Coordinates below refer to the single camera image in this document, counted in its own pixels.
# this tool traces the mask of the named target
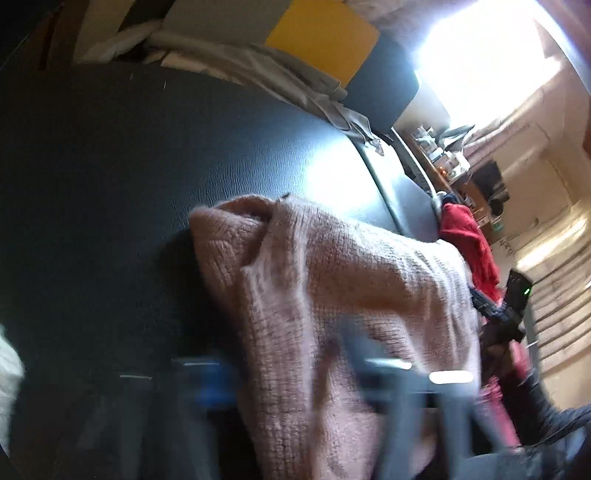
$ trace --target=person's arm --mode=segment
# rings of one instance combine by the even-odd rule
[[[522,445],[533,445],[564,427],[575,429],[591,420],[591,405],[558,410],[548,399],[534,369],[523,380],[512,371],[499,379],[499,385],[503,405]]]

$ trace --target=hand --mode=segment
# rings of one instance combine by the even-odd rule
[[[527,350],[519,343],[510,342],[484,347],[480,343],[480,360],[482,363],[482,384],[486,384],[492,376],[501,379],[516,373],[524,380],[531,369]]]

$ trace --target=red cloth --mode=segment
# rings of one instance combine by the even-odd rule
[[[474,286],[495,303],[502,294],[497,288],[499,269],[491,248],[465,205],[446,203],[441,210],[439,236],[454,245],[468,262]]]
[[[446,203],[441,209],[439,236],[454,245],[468,262],[474,286],[492,301],[499,303],[503,298],[501,290],[497,288],[499,269],[470,209],[464,205]],[[492,377],[482,387],[479,401],[482,402],[485,413],[498,426],[507,446],[518,446],[519,438],[503,406],[501,388],[496,377]]]

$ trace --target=bright window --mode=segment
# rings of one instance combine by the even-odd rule
[[[545,59],[519,0],[480,0],[437,24],[420,51],[418,74],[447,109],[452,127],[508,115],[560,68]]]

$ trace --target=black vinyl seat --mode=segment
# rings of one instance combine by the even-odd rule
[[[187,229],[195,205],[292,193],[433,239],[416,208],[430,198],[391,153],[264,92],[125,63],[0,82],[0,306],[27,370],[11,442],[25,479],[50,471],[77,385],[225,341]],[[368,166],[393,172],[385,196]]]

